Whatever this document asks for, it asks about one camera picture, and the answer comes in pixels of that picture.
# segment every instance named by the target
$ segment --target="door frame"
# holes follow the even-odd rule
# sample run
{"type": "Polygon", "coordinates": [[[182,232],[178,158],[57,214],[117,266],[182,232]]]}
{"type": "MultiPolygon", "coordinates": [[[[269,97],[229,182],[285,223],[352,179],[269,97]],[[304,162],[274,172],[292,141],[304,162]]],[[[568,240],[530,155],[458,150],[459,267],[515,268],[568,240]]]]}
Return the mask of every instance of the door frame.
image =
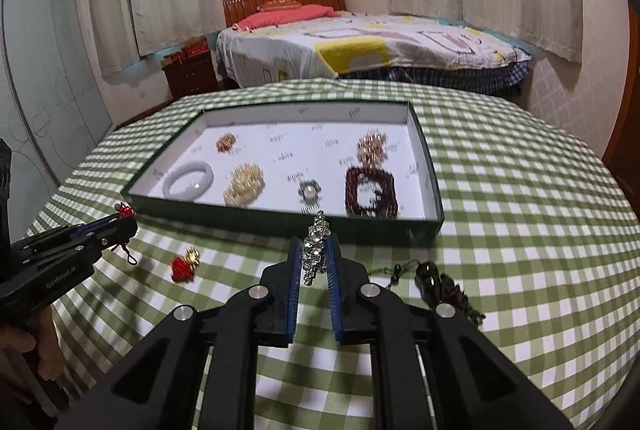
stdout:
{"type": "Polygon", "coordinates": [[[636,78],[640,75],[638,71],[639,25],[640,24],[638,23],[638,16],[632,9],[631,4],[629,4],[629,62],[626,68],[625,89],[622,93],[622,101],[620,102],[620,110],[618,111],[616,124],[613,127],[613,132],[611,133],[611,138],[609,139],[607,149],[604,151],[604,155],[602,156],[602,161],[607,167],[610,166],[613,155],[615,154],[616,148],[618,147],[618,142],[620,141],[620,136],[622,135],[622,130],[625,126],[626,116],[629,112],[629,105],[631,104],[631,95],[633,94],[634,83],[636,81],[636,78]]]}

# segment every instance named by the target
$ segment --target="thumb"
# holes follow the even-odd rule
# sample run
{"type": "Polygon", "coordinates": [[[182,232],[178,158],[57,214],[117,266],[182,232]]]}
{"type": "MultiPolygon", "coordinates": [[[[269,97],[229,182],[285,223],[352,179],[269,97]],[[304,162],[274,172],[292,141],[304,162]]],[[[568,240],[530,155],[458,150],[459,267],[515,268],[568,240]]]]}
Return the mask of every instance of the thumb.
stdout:
{"type": "Polygon", "coordinates": [[[0,328],[0,349],[11,347],[18,352],[29,352],[36,346],[36,339],[29,333],[13,327],[0,328]]]}

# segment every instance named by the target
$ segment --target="metal bolt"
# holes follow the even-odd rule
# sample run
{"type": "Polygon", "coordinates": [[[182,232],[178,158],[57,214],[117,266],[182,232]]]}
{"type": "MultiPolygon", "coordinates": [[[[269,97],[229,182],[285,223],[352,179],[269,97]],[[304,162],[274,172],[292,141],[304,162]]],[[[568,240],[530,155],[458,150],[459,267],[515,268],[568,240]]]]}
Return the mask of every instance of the metal bolt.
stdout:
{"type": "Polygon", "coordinates": [[[376,284],[365,284],[360,288],[362,296],[374,298],[380,294],[380,288],[376,284]]]}
{"type": "Polygon", "coordinates": [[[456,314],[456,309],[451,304],[438,304],[436,312],[441,318],[453,318],[456,314]]]}
{"type": "Polygon", "coordinates": [[[264,298],[268,294],[269,290],[263,285],[254,285],[251,289],[249,289],[249,296],[251,298],[255,298],[256,300],[264,298]]]}
{"type": "Polygon", "coordinates": [[[193,307],[190,307],[188,305],[181,305],[180,307],[177,307],[174,310],[174,318],[176,320],[180,320],[181,322],[188,320],[189,318],[191,318],[194,314],[194,309],[193,307]]]}

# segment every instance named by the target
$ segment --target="blue plaid bed skirt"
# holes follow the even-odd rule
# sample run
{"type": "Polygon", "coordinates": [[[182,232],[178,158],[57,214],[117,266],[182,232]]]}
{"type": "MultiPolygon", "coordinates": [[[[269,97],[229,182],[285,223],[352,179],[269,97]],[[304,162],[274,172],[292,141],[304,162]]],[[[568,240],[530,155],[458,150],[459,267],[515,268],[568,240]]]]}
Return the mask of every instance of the blue plaid bed skirt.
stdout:
{"type": "Polygon", "coordinates": [[[457,69],[444,71],[427,67],[384,67],[341,74],[341,80],[382,80],[468,90],[478,94],[513,98],[522,93],[528,62],[514,62],[497,69],[457,69]]]}

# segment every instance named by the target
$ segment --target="box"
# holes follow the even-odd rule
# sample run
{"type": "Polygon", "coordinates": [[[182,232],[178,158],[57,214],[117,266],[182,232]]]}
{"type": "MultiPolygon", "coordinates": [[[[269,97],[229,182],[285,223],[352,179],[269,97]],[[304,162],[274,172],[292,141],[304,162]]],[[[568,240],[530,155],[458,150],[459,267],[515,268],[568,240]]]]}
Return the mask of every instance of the box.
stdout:
{"type": "MultiPolygon", "coordinates": [[[[176,192],[197,180],[179,178],[176,192]]],[[[317,209],[344,243],[428,247],[444,221],[433,164],[415,111],[409,102],[331,100],[266,103],[203,110],[136,173],[123,196],[139,214],[256,235],[306,236],[317,209]],[[360,166],[358,140],[378,130],[388,137],[387,159],[380,168],[395,179],[398,216],[348,216],[345,178],[360,166]],[[216,141],[236,136],[230,152],[216,141]],[[175,168],[204,161],[214,173],[210,187],[196,200],[167,200],[162,184],[175,168]],[[248,207],[225,206],[223,192],[233,168],[255,163],[264,174],[264,190],[248,207]],[[319,206],[300,195],[300,181],[321,186],[319,206]]],[[[359,189],[362,205],[372,198],[372,184],[359,189]]]]}

